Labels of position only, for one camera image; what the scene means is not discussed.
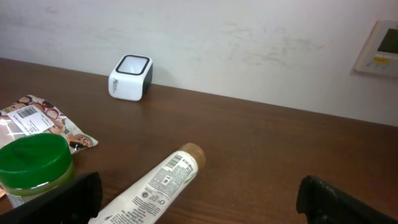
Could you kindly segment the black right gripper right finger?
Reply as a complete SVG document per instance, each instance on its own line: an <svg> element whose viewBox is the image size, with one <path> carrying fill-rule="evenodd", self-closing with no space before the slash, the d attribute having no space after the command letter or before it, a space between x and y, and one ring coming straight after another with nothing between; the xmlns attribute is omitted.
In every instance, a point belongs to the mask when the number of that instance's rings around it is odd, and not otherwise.
<svg viewBox="0 0 398 224"><path fill-rule="evenodd" d="M314 175L301 180L296 211L306 216L308 224L397 224L396 219Z"/></svg>

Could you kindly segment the green lid spice jar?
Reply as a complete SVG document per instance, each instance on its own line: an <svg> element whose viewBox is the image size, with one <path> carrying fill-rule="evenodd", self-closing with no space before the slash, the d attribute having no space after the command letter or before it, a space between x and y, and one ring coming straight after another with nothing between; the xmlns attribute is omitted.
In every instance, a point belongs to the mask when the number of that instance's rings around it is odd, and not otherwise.
<svg viewBox="0 0 398 224"><path fill-rule="evenodd" d="M67 140L57 134L35 134L1 148L1 184L16 208L75 177Z"/></svg>

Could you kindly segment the white cream tube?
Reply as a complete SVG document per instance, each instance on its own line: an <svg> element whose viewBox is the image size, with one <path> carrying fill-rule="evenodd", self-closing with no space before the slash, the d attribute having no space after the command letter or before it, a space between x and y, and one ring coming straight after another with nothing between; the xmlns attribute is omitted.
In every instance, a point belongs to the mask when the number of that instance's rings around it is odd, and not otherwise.
<svg viewBox="0 0 398 224"><path fill-rule="evenodd" d="M200 146L184 144L107 204L88 223L155 223L205 163L205 153Z"/></svg>

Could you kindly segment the brown breadcrumb bag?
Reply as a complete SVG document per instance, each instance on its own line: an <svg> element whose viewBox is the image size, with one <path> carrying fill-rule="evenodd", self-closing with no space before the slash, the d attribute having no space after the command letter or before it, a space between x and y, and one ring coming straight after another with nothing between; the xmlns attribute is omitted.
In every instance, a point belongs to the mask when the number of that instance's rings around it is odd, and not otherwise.
<svg viewBox="0 0 398 224"><path fill-rule="evenodd" d="M98 144L95 138L85 134L56 106L34 95L23 96L1 110L1 147L25 136L40 133L62 136L72 154Z"/></svg>

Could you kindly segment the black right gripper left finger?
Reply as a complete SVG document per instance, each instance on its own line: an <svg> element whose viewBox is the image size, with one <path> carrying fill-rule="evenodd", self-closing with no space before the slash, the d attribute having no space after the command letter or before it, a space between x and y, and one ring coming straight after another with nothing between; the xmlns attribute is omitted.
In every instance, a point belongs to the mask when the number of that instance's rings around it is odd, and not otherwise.
<svg viewBox="0 0 398 224"><path fill-rule="evenodd" d="M101 177L92 172L2 214L1 224L86 224L98 216L102 200Z"/></svg>

